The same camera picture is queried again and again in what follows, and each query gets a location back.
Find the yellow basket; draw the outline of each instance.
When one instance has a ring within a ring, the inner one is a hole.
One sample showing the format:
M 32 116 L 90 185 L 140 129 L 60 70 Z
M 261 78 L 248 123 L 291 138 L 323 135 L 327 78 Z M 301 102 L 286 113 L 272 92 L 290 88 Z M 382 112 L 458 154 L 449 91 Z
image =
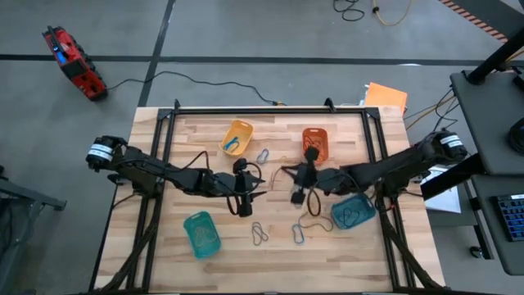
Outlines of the yellow basket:
M 252 136 L 253 125 L 241 120 L 234 120 L 231 122 L 231 127 L 229 127 L 224 139 L 222 139 L 222 143 L 219 145 L 220 149 L 229 156 L 240 156 L 246 150 L 247 144 L 250 142 Z M 228 150 L 224 149 L 224 146 L 230 143 L 235 137 L 238 141 L 238 147 L 234 148 L 237 145 L 234 143 Z

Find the white paper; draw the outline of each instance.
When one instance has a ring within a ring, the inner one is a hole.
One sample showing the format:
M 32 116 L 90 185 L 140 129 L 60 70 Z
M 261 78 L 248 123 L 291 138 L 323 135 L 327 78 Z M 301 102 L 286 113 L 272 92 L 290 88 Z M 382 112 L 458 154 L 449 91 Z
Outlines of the white paper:
M 422 180 L 422 184 L 434 177 L 437 177 L 438 175 L 441 175 L 442 173 L 446 172 L 447 169 L 435 166 L 432 167 L 429 171 L 431 172 L 431 174 Z M 457 191 L 457 187 L 450 188 L 445 192 L 427 200 L 426 208 L 432 210 L 460 213 L 461 211 L 459 192 Z

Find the orange basket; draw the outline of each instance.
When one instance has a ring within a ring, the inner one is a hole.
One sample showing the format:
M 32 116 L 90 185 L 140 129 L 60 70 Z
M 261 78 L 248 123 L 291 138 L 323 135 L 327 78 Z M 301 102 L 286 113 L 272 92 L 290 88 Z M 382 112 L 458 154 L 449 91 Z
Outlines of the orange basket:
M 229 156 L 240 156 L 246 150 L 251 136 L 253 136 L 253 125 L 241 120 L 234 120 L 219 145 L 220 149 Z
M 302 131 L 302 152 L 309 147 L 318 149 L 318 159 L 315 164 L 322 164 L 329 158 L 328 132 L 322 128 L 306 128 Z

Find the orange paper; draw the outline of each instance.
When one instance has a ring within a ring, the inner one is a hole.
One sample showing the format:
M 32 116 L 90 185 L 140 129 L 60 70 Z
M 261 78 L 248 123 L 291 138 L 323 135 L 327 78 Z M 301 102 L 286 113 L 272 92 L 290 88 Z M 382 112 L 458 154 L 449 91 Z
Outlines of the orange paper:
M 397 89 L 371 83 L 364 105 L 366 106 L 398 106 L 404 115 L 408 94 Z

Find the black wheel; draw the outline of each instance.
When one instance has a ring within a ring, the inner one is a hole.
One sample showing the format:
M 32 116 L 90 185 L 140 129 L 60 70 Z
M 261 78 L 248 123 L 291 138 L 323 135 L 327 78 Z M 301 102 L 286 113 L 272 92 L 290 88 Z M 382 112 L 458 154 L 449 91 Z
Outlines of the black wheel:
M 470 247 L 469 253 L 475 258 L 484 258 L 484 254 L 482 253 L 482 249 L 480 247 Z

